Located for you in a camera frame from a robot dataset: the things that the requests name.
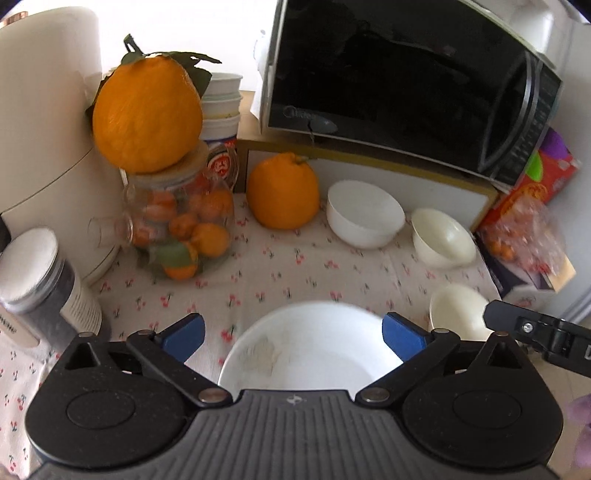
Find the large orange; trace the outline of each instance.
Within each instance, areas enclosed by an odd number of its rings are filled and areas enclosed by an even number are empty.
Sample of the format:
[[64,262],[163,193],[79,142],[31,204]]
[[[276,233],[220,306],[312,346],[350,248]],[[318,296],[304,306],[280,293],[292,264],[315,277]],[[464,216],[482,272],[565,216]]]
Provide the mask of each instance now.
[[129,173],[174,165],[197,146],[202,126],[201,100],[191,79],[162,55],[117,67],[92,115],[99,151]]
[[308,223],[320,208],[318,178],[294,153],[259,163],[248,178],[246,199],[267,228],[293,230]]

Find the microwave logo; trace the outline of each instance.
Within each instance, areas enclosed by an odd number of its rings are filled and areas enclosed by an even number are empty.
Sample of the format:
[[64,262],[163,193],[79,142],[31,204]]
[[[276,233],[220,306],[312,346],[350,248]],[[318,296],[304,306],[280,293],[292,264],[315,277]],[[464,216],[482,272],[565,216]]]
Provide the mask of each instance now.
[[287,105],[284,107],[283,116],[286,118],[303,118],[305,120],[312,120],[315,117],[315,115],[312,115],[305,110],[300,110],[293,105]]

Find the cardboard box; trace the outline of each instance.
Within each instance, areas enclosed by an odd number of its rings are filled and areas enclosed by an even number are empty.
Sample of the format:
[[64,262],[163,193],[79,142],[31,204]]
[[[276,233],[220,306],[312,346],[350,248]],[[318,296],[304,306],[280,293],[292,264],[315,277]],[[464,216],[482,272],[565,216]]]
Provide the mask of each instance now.
[[556,295],[576,273],[566,256],[559,275],[528,273],[515,264],[493,257],[478,233],[476,244],[501,300],[518,307],[540,312],[549,299]]
[[579,168],[580,162],[573,158],[562,137],[549,128],[540,149],[530,158],[525,174],[511,192],[501,195],[479,228],[495,223],[522,195],[547,203]]

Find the black clamp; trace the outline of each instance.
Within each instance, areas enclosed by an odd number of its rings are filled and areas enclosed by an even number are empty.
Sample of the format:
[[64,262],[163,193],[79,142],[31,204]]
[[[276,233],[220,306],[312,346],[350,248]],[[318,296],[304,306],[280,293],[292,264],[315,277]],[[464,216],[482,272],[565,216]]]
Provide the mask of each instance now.
[[531,345],[548,363],[591,377],[591,330],[499,300],[488,304],[484,321]]

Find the stacked white bowls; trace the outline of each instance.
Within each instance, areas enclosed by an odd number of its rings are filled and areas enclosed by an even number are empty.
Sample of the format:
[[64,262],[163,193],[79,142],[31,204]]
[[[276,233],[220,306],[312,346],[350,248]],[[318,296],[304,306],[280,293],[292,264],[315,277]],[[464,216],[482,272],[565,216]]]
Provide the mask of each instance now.
[[236,138],[240,122],[240,80],[235,73],[212,74],[207,90],[201,99],[203,129],[199,138],[208,143]]

